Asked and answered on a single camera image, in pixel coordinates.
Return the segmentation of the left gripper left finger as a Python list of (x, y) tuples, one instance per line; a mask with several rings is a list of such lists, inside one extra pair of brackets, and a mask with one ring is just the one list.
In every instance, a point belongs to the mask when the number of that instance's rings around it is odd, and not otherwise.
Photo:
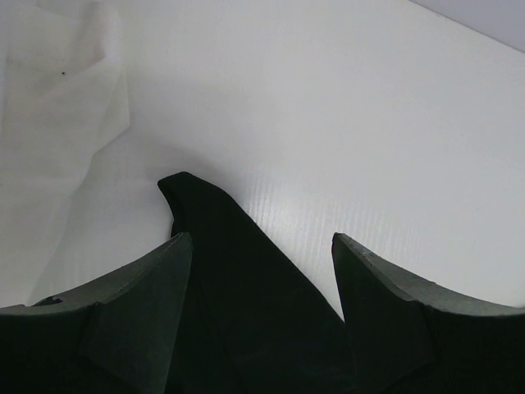
[(163, 392), (191, 259), (181, 233), (84, 285), (3, 308), (2, 392)]

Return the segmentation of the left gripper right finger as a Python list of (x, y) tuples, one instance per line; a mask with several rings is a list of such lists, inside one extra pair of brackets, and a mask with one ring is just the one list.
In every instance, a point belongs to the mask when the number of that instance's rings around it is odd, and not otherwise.
[(343, 233), (332, 259), (363, 393), (522, 393), (524, 310), (449, 290)]

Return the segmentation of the black daisy print t-shirt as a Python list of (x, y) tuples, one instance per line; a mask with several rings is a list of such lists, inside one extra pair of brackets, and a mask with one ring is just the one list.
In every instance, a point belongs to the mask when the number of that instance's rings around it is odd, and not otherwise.
[(187, 172), (158, 187), (193, 246), (166, 392), (356, 392), (343, 321), (250, 216)]

